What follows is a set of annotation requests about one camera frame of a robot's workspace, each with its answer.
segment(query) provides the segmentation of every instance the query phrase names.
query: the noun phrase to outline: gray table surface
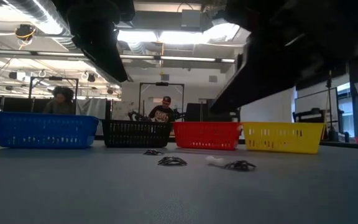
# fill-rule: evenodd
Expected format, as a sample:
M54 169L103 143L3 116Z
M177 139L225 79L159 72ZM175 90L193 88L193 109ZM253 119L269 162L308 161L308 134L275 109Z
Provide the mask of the gray table surface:
M318 155L144 149L0 149L0 223L358 223L358 149ZM206 165L246 159L255 172Z

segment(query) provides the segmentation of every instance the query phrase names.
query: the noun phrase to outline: red basket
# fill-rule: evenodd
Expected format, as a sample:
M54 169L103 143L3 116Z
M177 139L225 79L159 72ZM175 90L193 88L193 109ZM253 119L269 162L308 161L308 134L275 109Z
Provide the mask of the red basket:
M239 142L237 122L175 122L175 139L179 147L235 150Z

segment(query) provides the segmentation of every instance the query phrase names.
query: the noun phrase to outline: person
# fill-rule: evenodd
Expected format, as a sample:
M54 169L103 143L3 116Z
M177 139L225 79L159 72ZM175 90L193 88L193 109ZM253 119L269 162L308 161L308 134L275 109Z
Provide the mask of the person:
M44 113L47 114L75 114L73 104L74 92L67 87L56 87L52 92L54 99L47 103Z
M173 110L169 107L171 105L171 98L164 96L162 105L156 106L149 114L149 118L154 118L156 122L172 122L174 121Z

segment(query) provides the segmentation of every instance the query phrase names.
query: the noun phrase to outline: yellow basket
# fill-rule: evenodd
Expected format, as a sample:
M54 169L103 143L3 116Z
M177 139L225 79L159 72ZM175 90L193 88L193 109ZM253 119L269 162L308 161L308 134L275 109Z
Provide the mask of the yellow basket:
M323 123L244 122L248 150L317 154Z

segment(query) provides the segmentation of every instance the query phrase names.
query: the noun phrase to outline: black basket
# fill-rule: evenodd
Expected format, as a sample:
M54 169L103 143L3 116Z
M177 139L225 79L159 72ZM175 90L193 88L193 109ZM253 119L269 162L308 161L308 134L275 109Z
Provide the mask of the black basket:
M103 120L107 147L165 147L172 129L170 123Z

